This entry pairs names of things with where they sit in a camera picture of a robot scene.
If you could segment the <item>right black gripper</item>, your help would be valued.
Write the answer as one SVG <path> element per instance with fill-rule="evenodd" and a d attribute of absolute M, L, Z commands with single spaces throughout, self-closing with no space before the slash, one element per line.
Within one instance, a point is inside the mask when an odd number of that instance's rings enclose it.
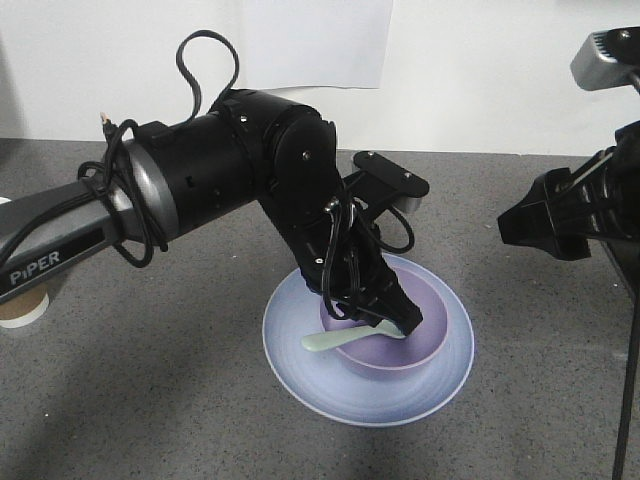
<path fill-rule="evenodd" d="M 498 217 L 502 241 L 559 260 L 591 256 L 588 241 L 639 241 L 639 123 L 576 170 L 538 176 L 527 195 Z"/>

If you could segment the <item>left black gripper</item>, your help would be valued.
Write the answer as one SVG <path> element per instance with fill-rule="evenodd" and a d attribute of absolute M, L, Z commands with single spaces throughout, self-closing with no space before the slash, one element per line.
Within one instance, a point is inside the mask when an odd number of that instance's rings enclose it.
<path fill-rule="evenodd" d="M 389 320 L 405 336 L 420 308 L 383 259 L 377 226 L 352 199 L 328 199 L 312 220 L 294 226 L 294 258 L 312 292 L 335 320 Z"/>

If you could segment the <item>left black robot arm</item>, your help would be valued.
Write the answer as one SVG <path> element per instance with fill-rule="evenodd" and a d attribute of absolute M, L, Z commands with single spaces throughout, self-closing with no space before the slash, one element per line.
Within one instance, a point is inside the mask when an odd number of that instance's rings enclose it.
<path fill-rule="evenodd" d="M 105 122 L 103 159 L 75 182 L 1 208 L 1 297 L 10 300 L 126 241 L 155 250 L 250 202 L 278 230 L 331 316 L 411 333 L 422 320 L 384 260 L 377 218 L 403 218 L 428 183 L 375 152 L 336 166 L 333 123 L 312 107 L 233 90 L 185 126 Z"/>

